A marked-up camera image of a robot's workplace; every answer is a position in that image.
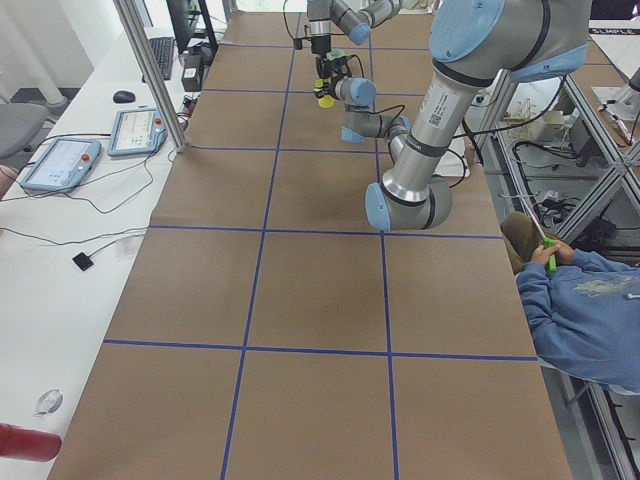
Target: table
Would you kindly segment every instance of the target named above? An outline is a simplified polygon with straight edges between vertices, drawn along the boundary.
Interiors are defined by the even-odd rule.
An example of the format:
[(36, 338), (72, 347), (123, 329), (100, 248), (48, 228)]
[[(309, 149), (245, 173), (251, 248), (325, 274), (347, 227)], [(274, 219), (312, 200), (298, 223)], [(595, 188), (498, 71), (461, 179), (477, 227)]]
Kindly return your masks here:
[[(150, 29), (149, 36), (170, 32)], [(181, 68), (176, 59), (167, 88), (178, 109), (184, 91)], [(114, 104), (116, 90), (131, 90), (137, 100), (132, 104)], [(141, 73), (126, 36), (121, 36), (80, 89), (51, 135), (66, 133), (110, 133), (119, 110), (153, 105), (151, 92), (141, 82)], [(77, 188), (72, 195), (91, 199), (101, 209), (110, 209), (153, 182), (139, 195), (108, 215), (99, 214), (88, 203), (64, 196), (24, 197), (14, 185), (0, 203), (0, 229), (11, 228), (57, 242), (82, 240), (101, 234), (146, 227), (171, 168), (173, 146), (170, 140), (148, 162), (142, 158), (101, 158), (85, 178), (98, 177), (132, 167), (95, 183)], [(34, 154), (33, 159), (44, 149)], [(132, 233), (143, 233), (137, 230)], [(91, 253), (117, 235), (81, 245), (48, 246), (45, 242), (0, 235), (0, 421), (26, 428), (52, 431), (64, 435), (80, 394), (100, 348), (118, 298), (131, 270), (140, 239), (131, 239), (124, 248), (113, 245), (96, 255), (95, 265), (82, 272), (72, 257), (83, 251)], [(64, 395), (60, 410), (44, 417), (34, 417), (35, 402), (41, 394), (59, 389)], [(0, 458), (0, 477), (20, 479), (45, 478), (53, 462), (44, 464)]]
[[(417, 113), (429, 20), (348, 47), (376, 108)], [(571, 478), (480, 168), (372, 230), (389, 158), (313, 83), (282, 15), (232, 18), (51, 479)]]

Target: black box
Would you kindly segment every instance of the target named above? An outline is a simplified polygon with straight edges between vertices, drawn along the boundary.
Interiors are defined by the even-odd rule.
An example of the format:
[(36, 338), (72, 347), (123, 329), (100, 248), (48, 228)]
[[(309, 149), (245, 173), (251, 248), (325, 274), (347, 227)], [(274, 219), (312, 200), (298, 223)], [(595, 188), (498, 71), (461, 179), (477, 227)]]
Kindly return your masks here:
[(182, 87), (185, 92), (199, 92), (202, 90), (204, 63), (200, 55), (186, 55), (184, 70), (182, 71)]

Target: brown table surface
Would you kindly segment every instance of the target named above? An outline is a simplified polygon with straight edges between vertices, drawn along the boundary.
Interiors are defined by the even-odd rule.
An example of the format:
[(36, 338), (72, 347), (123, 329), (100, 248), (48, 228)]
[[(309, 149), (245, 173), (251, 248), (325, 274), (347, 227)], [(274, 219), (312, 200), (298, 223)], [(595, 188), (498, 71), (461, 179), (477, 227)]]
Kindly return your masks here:
[[(377, 109), (415, 117), (429, 21), (349, 47)], [(480, 167), (373, 230), (388, 154), (314, 72), (281, 14), (231, 20), (50, 478), (571, 478)]]

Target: white device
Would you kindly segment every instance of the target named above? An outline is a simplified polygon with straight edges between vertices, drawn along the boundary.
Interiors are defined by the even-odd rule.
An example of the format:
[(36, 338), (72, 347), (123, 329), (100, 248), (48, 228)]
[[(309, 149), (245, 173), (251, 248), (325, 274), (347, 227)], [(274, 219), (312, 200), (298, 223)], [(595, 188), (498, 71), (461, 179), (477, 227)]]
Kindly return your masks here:
[(117, 113), (107, 154), (111, 157), (157, 152), (167, 137), (167, 128), (154, 108)]
[(22, 182), (25, 190), (67, 192), (74, 189), (100, 155), (98, 140), (57, 138)]

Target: red cylinder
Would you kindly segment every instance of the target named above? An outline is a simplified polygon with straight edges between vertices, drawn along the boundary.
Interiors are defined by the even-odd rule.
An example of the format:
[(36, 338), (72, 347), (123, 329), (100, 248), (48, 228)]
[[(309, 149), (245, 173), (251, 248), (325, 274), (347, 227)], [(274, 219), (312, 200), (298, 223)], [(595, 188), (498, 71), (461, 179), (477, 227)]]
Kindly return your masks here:
[(54, 433), (0, 423), (0, 457), (48, 462), (61, 446), (62, 439)]

